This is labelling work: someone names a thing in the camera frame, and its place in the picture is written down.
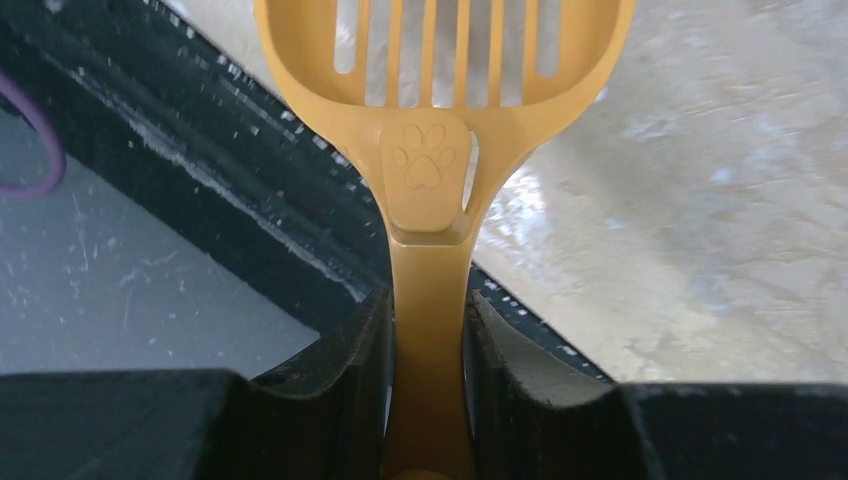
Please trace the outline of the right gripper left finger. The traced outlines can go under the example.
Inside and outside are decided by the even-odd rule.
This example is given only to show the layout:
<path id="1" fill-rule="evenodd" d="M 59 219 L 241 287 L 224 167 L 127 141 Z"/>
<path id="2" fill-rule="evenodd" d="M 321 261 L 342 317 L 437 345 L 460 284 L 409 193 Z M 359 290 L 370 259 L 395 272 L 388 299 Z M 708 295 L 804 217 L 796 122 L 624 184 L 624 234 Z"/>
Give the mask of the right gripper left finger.
<path id="1" fill-rule="evenodd" d="M 5 479 L 376 479 L 392 298 L 277 367 L 16 374 L 1 380 Z"/>

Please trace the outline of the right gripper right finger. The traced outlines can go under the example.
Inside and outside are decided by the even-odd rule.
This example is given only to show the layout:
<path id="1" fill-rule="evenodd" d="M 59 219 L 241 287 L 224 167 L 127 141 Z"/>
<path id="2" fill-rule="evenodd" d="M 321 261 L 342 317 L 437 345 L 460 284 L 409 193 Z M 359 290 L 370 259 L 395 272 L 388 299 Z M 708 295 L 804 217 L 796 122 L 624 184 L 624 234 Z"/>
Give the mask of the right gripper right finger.
<path id="1" fill-rule="evenodd" d="M 843 479 L 847 388 L 609 384 L 466 301 L 467 392 L 483 479 Z"/>

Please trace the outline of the yellow slotted scoop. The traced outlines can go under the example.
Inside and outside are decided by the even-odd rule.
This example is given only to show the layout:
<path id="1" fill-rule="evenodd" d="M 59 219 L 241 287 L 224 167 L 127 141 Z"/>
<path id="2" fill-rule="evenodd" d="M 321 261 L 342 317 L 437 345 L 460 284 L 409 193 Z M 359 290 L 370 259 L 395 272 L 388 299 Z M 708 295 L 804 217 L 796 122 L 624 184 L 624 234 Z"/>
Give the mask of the yellow slotted scoop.
<path id="1" fill-rule="evenodd" d="M 473 5 L 456 7 L 454 92 L 433 103 L 439 5 L 421 21 L 419 102 L 399 103 L 406 5 L 388 8 L 387 83 L 380 106 L 366 102 L 373 5 L 357 12 L 351 70 L 335 67 L 334 1 L 257 1 L 263 53 L 284 101 L 343 154 L 366 180 L 390 250 L 395 363 L 383 444 L 384 479 L 473 479 L 477 475 L 463 372 L 466 290 L 483 219 L 506 180 L 544 142 L 565 130 L 597 98 L 622 53 L 632 1 L 562 1 L 558 69 L 537 68 L 541 7 L 524 7 L 521 102 L 506 106 L 507 5 L 489 10 L 487 100 L 467 102 Z"/>

